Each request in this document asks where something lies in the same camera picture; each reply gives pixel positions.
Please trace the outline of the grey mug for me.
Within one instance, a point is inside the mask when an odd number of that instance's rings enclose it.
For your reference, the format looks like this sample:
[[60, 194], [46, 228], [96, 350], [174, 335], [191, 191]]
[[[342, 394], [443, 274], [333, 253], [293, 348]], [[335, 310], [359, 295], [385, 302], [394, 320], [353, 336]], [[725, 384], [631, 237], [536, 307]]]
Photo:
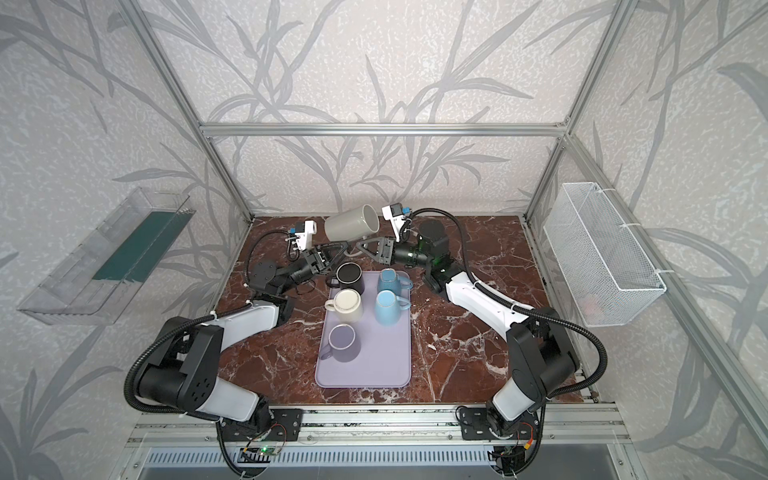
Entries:
[[356, 241], [376, 234], [379, 228], [379, 217], [369, 204], [331, 216], [324, 223], [329, 241]]

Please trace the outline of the lilac purple mug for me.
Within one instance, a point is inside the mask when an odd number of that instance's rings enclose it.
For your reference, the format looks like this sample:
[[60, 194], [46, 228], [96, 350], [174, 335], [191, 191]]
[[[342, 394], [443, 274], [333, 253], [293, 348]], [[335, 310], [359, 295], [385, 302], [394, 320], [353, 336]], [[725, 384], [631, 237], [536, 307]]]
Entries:
[[341, 363], [355, 360], [361, 351], [361, 342], [355, 328], [346, 323], [334, 326], [327, 339], [327, 343], [321, 347], [320, 360], [335, 359]]

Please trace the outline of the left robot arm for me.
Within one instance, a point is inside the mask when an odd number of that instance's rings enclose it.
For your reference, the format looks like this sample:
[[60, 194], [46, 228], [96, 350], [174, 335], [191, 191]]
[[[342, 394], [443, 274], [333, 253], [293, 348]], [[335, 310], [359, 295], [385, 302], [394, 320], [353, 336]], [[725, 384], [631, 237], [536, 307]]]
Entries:
[[295, 305], [286, 293], [329, 274], [348, 247], [345, 241], [316, 245], [285, 266], [274, 260], [247, 261], [246, 283], [252, 297], [222, 315], [211, 312], [197, 319], [167, 320], [128, 370], [123, 386], [126, 402], [145, 413], [184, 413], [256, 431], [269, 428], [273, 416], [268, 400], [218, 376], [221, 353], [285, 324]]

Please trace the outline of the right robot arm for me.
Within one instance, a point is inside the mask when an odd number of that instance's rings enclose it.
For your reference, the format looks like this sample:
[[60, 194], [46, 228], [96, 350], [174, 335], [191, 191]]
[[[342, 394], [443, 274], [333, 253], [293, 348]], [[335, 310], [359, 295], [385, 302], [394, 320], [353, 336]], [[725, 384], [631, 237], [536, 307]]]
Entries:
[[[403, 237], [381, 236], [361, 240], [356, 248], [379, 264], [421, 268], [422, 279], [433, 293], [469, 311], [505, 339], [510, 379], [486, 408], [494, 435], [509, 437], [524, 414], [543, 409], [550, 399], [587, 388], [601, 379], [608, 367], [607, 350], [593, 332], [559, 318], [556, 311], [514, 301], [480, 281], [469, 264], [466, 230], [457, 218], [451, 220], [460, 235], [459, 261], [452, 257], [448, 235], [438, 220], [424, 221], [414, 243]], [[585, 380], [564, 385], [579, 367], [570, 332], [592, 343], [598, 366]]]

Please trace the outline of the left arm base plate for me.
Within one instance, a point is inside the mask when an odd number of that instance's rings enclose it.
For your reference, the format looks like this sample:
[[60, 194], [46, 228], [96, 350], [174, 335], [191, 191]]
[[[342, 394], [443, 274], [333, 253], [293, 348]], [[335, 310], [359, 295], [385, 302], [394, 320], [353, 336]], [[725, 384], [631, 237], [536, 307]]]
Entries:
[[300, 408], [258, 408], [245, 422], [225, 420], [220, 437], [225, 442], [298, 440], [304, 410]]

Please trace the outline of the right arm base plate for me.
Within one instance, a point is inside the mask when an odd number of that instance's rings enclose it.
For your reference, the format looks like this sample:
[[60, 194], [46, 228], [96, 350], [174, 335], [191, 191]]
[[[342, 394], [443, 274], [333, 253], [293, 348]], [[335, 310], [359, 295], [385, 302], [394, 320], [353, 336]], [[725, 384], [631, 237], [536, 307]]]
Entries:
[[525, 411], [514, 421], [505, 420], [500, 415], [489, 414], [486, 407], [458, 406], [454, 410], [455, 418], [461, 429], [461, 437], [467, 441], [479, 440], [531, 440], [535, 437], [539, 417], [536, 413]]

